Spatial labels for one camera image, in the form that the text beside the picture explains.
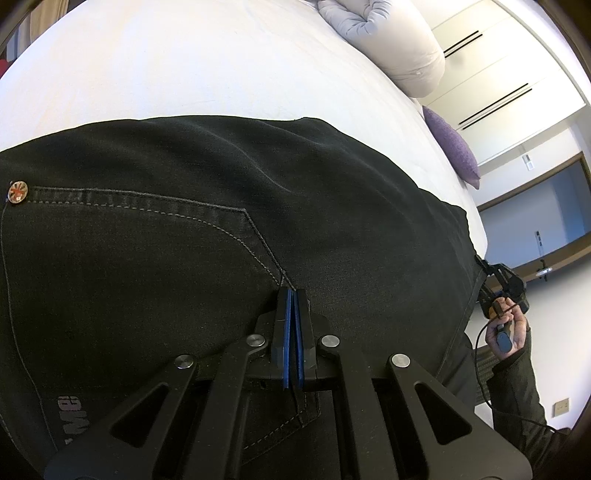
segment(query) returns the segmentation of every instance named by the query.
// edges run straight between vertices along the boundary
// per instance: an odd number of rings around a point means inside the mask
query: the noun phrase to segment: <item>purple cushion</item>
[[[478,190],[480,188],[480,171],[476,157],[466,141],[433,110],[424,106],[423,114],[431,134],[437,140],[458,176]]]

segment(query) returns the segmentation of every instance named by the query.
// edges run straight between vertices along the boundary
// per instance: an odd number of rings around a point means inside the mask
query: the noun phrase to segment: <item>black jacket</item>
[[[531,365],[531,332],[528,326],[525,346],[492,369],[493,377],[487,382],[492,406],[506,413],[546,424],[544,407],[535,386]],[[567,439],[570,429],[554,433],[516,417],[493,410],[495,430],[503,435],[530,461],[534,476],[544,463],[554,456]]]

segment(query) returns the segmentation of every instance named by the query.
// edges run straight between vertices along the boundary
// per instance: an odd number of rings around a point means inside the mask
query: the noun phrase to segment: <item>black jeans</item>
[[[465,212],[330,125],[105,122],[0,167],[30,189],[2,211],[0,412],[37,469],[171,358],[250,332],[281,285],[369,359],[406,353],[473,405]],[[331,409],[257,396],[243,478],[338,478]]]

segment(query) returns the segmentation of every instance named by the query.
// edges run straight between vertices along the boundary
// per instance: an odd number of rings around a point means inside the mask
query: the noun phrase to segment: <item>wall socket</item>
[[[553,417],[557,417],[558,415],[562,415],[563,413],[569,412],[569,399],[565,398],[564,400],[560,400],[554,404],[554,413]]]
[[[533,170],[534,169],[534,163],[530,160],[530,156],[526,153],[525,155],[522,156],[523,161],[525,163],[525,166],[527,167],[528,170]]]

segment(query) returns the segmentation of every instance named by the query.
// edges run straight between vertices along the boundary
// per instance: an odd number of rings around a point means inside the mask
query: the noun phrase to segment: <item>white pillow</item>
[[[443,50],[409,0],[319,0],[320,15],[412,98],[435,90]]]

